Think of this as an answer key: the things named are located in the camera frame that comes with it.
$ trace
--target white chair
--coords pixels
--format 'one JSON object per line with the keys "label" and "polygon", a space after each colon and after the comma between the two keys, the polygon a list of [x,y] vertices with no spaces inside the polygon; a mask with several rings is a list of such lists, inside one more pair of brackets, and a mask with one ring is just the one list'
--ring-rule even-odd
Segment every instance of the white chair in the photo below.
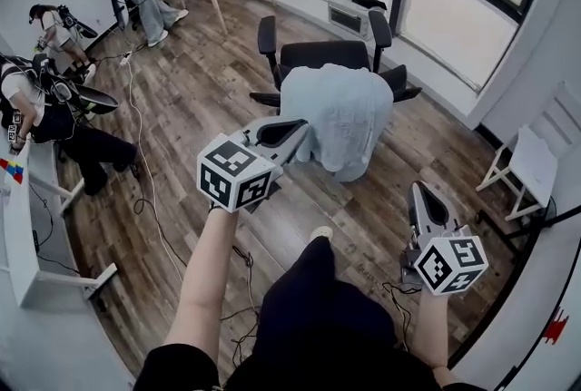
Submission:
{"label": "white chair", "polygon": [[[502,180],[517,196],[512,211],[505,217],[506,221],[544,209],[551,198],[559,159],[574,150],[580,142],[581,103],[561,82],[554,98],[531,126],[524,125],[518,134],[498,149],[476,191]],[[500,155],[513,145],[516,146],[510,163],[500,170],[497,167]],[[520,189],[508,179],[509,173],[520,181]],[[527,191],[537,203],[520,209]]]}

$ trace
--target black chair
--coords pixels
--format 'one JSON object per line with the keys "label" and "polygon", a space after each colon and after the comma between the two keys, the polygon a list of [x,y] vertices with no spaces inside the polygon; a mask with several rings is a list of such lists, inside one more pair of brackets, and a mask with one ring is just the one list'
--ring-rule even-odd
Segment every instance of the black chair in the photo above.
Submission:
{"label": "black chair", "polygon": [[[375,37],[373,73],[377,73],[383,50],[391,46],[391,30],[388,21],[381,12],[369,11],[369,22]],[[279,91],[282,82],[295,67],[321,68],[325,64],[336,64],[356,70],[367,68],[371,71],[367,46],[362,41],[285,44],[281,48],[281,62],[278,63],[276,59],[276,18],[274,15],[264,17],[261,20],[258,28],[258,49],[269,60],[274,85]],[[394,103],[412,99],[421,93],[421,88],[407,88],[408,70],[405,65],[379,73],[379,76],[391,88]],[[279,93],[251,93],[251,98],[257,103],[281,107]]]}

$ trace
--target black pants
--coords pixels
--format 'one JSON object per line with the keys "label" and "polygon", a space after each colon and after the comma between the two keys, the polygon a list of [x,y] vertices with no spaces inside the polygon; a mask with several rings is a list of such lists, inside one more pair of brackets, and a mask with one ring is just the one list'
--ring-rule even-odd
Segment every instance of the black pants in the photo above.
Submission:
{"label": "black pants", "polygon": [[281,338],[318,327],[342,327],[393,347],[393,321],[358,288],[335,279],[335,258],[327,238],[318,237],[272,285],[262,302],[254,346],[268,354]]}
{"label": "black pants", "polygon": [[61,144],[64,153],[79,164],[85,192],[92,195],[107,182],[100,162],[112,163],[117,171],[123,171],[133,163],[137,149],[129,142],[84,125],[75,125],[73,132],[73,125],[73,116],[66,105],[46,106],[43,120],[32,129],[32,134],[35,142]]}

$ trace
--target white cube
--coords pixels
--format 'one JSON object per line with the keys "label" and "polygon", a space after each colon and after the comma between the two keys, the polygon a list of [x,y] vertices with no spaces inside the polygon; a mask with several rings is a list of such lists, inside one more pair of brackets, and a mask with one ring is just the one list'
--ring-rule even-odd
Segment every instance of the white cube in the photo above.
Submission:
{"label": "white cube", "polygon": [[216,204],[234,212],[267,194],[277,166],[220,134],[198,154],[197,186]]}
{"label": "white cube", "polygon": [[414,265],[434,294],[466,291],[488,268],[478,236],[430,240]]}

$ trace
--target floor plank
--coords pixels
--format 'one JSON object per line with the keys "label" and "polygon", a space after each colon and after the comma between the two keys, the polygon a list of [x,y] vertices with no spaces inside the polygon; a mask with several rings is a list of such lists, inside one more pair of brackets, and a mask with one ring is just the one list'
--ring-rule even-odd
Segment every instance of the floor plank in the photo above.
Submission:
{"label": "floor plank", "polygon": [[[196,155],[219,132],[231,133],[272,109],[250,100],[252,91],[273,91],[266,59],[258,53],[256,30],[265,15],[278,17],[279,46],[289,42],[333,39],[320,28],[258,0],[219,0],[230,37],[225,38],[209,0],[186,0],[190,14],[171,30],[171,37],[153,49],[132,56],[134,103],[143,113],[142,146],[151,169],[160,222],[180,258],[187,260],[202,232],[208,202],[196,190]],[[169,0],[176,5],[177,0]],[[126,34],[138,44],[143,32]],[[107,35],[93,50],[99,59],[126,51],[119,31]],[[136,142],[139,116],[129,104],[131,77],[119,59],[103,61],[94,85],[116,97],[116,112],[94,119],[94,125]],[[257,305],[271,284],[288,269],[319,225],[335,230],[333,249],[340,279],[348,280],[376,299],[394,317],[399,337],[399,312],[382,288],[398,283],[399,253],[409,239],[407,193],[415,180],[442,189],[462,219],[474,224],[478,210],[487,210],[501,227],[508,194],[500,187],[481,193],[474,188],[493,158],[492,148],[426,96],[398,103],[389,127],[381,134],[369,170],[358,181],[341,184],[318,164],[292,164],[280,180],[282,191],[253,215],[241,213],[236,244],[254,258],[252,295]],[[59,164],[59,180],[71,187],[79,178],[76,165]],[[151,185],[143,192],[152,199]],[[149,207],[133,213],[142,188],[130,174],[110,172],[106,189],[83,196],[66,216],[66,224],[83,271],[96,273],[115,262],[118,276],[95,302],[99,318],[127,366],[137,373],[147,352],[158,346],[172,322],[180,280],[160,241]],[[490,269],[469,292],[450,302],[450,353],[482,319],[512,269],[511,255],[482,226]],[[173,262],[183,272],[181,262]],[[250,305],[247,269],[231,259],[223,315]],[[418,297],[398,296],[415,314]],[[252,327],[247,311],[223,323],[219,369],[233,370],[233,339]],[[413,332],[412,317],[409,337]],[[244,353],[251,351],[251,342]]]}

